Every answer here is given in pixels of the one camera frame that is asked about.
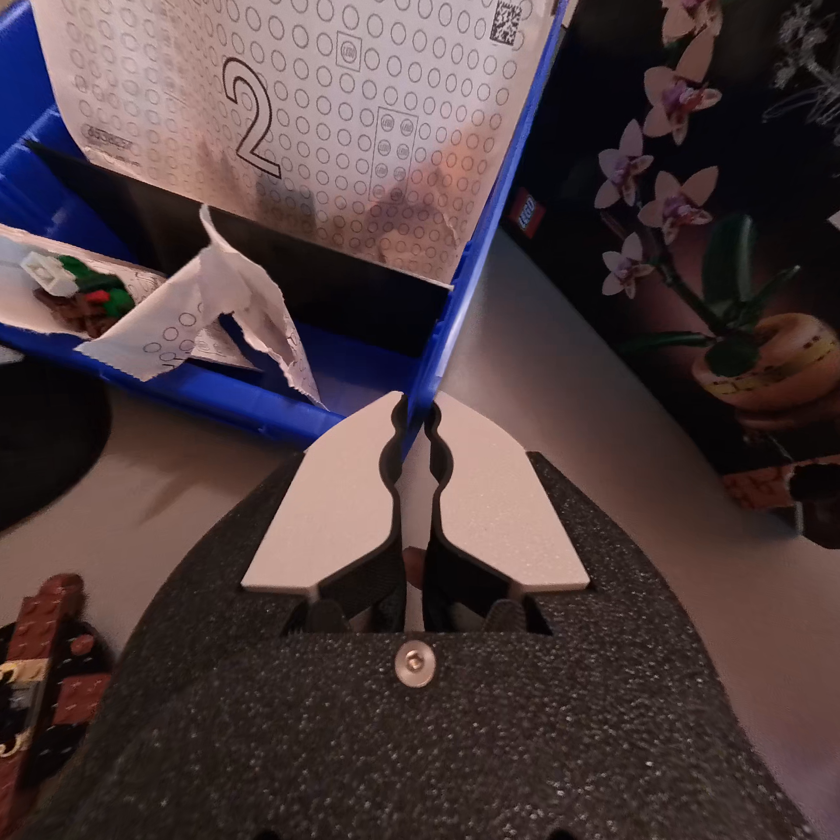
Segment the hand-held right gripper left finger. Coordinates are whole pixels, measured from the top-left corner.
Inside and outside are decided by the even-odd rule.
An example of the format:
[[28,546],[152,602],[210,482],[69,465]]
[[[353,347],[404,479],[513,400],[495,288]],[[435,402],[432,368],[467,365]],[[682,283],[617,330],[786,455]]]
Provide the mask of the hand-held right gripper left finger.
[[339,599],[356,571],[403,569],[406,396],[391,391],[311,444],[241,580],[248,592]]

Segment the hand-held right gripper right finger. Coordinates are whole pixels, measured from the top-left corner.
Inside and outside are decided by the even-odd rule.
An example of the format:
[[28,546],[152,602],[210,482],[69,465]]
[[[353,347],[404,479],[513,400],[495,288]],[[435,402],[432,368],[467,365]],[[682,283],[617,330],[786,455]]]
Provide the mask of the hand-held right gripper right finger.
[[443,547],[515,595],[582,591],[590,576],[524,447],[502,427],[439,393],[426,435]]

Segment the blue bin with lego pieces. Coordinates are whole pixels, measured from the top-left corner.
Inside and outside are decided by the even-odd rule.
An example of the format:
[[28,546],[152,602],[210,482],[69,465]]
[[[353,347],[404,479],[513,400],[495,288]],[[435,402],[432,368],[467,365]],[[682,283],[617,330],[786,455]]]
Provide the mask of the blue bin with lego pieces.
[[[479,284],[563,35],[561,24],[554,23],[511,147],[423,354],[406,356],[301,325],[313,366],[327,375],[326,384],[332,386],[337,413],[283,392],[280,376],[263,371],[185,362],[173,373],[142,383],[77,352],[78,339],[69,334],[38,334],[7,319],[2,342],[160,404],[300,447],[381,394],[397,390],[408,395],[409,427],[415,434],[443,379]],[[151,266],[151,257],[136,257],[77,194],[60,183],[32,149],[38,140],[47,143],[45,151],[71,152],[68,161],[80,162],[53,100],[31,6],[15,2],[2,12],[2,224]]]

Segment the torn white paper bag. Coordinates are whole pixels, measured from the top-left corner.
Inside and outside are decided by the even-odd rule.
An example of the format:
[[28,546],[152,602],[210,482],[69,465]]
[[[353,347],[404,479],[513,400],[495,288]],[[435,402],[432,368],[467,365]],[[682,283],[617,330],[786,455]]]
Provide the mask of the torn white paper bag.
[[[209,340],[221,316],[237,323],[249,347],[269,356],[289,387],[324,408],[298,329],[282,292],[267,272],[219,234],[209,206],[199,219],[209,243],[170,277],[128,262],[2,225],[3,326],[29,333],[66,334],[77,351],[140,382],[174,371]],[[30,252],[73,256],[89,267],[117,275],[137,306],[98,339],[58,324],[33,296],[36,284],[20,268]]]

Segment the round brown orange lego build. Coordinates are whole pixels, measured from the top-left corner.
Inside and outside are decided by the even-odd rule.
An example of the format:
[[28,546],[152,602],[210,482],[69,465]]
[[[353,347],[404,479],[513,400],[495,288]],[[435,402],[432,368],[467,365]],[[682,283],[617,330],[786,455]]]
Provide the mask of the round brown orange lego build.
[[81,619],[78,574],[48,578],[2,627],[2,819],[22,807],[81,745],[112,674],[100,634]]

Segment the white printed paper bag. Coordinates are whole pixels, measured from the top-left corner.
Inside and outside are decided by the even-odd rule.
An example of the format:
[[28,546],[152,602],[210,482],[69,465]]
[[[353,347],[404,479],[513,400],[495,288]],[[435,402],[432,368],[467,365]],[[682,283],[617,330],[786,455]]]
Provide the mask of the white printed paper bag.
[[31,7],[59,112],[90,163],[450,287],[558,4]]

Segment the pile of small lego pieces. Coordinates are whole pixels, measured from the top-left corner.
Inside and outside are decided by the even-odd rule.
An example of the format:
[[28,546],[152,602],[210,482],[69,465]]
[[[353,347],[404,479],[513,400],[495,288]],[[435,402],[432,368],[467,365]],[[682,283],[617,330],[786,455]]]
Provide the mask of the pile of small lego pieces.
[[35,282],[34,298],[59,325],[100,338],[137,306],[115,274],[89,267],[70,255],[42,255],[32,251],[20,268]]

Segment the dark brown printed box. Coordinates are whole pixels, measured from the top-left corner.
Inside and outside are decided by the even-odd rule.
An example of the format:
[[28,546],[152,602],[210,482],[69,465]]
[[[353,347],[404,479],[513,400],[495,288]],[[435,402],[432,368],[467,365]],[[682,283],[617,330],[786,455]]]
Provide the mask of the dark brown printed box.
[[741,507],[838,550],[838,2],[570,2],[509,235]]

